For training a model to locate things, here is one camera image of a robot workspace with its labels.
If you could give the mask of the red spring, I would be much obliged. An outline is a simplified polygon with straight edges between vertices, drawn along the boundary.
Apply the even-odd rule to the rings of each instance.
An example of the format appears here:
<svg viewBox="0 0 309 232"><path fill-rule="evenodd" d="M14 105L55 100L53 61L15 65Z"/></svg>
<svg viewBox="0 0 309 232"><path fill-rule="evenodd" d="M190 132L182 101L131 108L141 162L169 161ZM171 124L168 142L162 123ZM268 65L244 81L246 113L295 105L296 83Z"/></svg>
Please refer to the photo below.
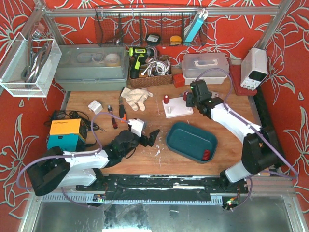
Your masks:
<svg viewBox="0 0 309 232"><path fill-rule="evenodd" d="M205 149L203 152L202 160L203 161L208 161L210 158L210 151L208 149Z"/></svg>
<svg viewBox="0 0 309 232"><path fill-rule="evenodd" d="M188 95L188 92L186 91L186 92L183 94L183 100L184 100L184 101L187 100L187 95Z"/></svg>
<svg viewBox="0 0 309 232"><path fill-rule="evenodd" d="M169 103L169 96L168 95L164 96L163 103L164 104L168 104Z"/></svg>

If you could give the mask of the bagged white control box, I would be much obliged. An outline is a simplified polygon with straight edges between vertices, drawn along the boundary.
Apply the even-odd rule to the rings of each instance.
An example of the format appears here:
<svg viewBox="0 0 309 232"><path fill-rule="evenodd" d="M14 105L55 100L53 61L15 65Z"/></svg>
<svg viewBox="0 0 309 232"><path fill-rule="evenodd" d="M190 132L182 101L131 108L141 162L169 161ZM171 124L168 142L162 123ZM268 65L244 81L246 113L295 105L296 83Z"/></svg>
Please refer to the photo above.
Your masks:
<svg viewBox="0 0 309 232"><path fill-rule="evenodd" d="M211 97L212 97L212 98L219 97L219 93L218 93L218 92L210 91L210 93L211 93Z"/></svg>

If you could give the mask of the orange black handled screwdriver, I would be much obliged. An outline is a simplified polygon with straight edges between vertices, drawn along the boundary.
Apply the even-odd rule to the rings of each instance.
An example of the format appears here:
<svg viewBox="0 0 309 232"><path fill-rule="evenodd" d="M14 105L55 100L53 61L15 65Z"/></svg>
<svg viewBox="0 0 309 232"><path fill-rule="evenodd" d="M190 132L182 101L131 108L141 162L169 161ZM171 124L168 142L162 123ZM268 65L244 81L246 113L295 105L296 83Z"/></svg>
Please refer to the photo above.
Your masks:
<svg viewBox="0 0 309 232"><path fill-rule="evenodd" d="M127 120L126 111L121 96L119 97L119 117L122 119L122 122Z"/></svg>

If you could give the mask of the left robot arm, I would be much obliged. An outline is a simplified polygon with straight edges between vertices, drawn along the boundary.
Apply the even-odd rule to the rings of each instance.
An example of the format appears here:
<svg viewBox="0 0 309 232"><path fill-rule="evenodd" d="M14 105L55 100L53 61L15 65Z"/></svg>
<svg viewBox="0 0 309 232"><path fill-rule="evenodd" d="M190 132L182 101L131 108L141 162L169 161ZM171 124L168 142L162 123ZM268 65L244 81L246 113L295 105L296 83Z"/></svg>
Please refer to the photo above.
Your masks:
<svg viewBox="0 0 309 232"><path fill-rule="evenodd" d="M92 151L69 152L52 147L27 168L34 193L44 196L60 187L90 186L97 179L95 169L113 167L123 158L130 158L138 145L152 147L159 132L157 129L147 137L123 130L102 149Z"/></svg>

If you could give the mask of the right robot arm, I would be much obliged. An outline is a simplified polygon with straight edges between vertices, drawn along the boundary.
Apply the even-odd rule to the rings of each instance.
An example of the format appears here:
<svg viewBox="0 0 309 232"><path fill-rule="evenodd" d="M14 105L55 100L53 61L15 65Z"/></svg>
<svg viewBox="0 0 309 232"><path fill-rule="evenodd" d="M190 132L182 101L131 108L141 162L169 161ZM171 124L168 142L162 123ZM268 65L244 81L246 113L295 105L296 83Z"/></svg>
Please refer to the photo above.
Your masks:
<svg viewBox="0 0 309 232"><path fill-rule="evenodd" d="M241 160L220 173L222 186L228 187L272 165L282 164L275 153L280 152L280 146L271 127L256 125L234 112L221 98L213 98L204 80L193 81L190 88L186 106L197 108L202 115L224 126L243 145Z"/></svg>

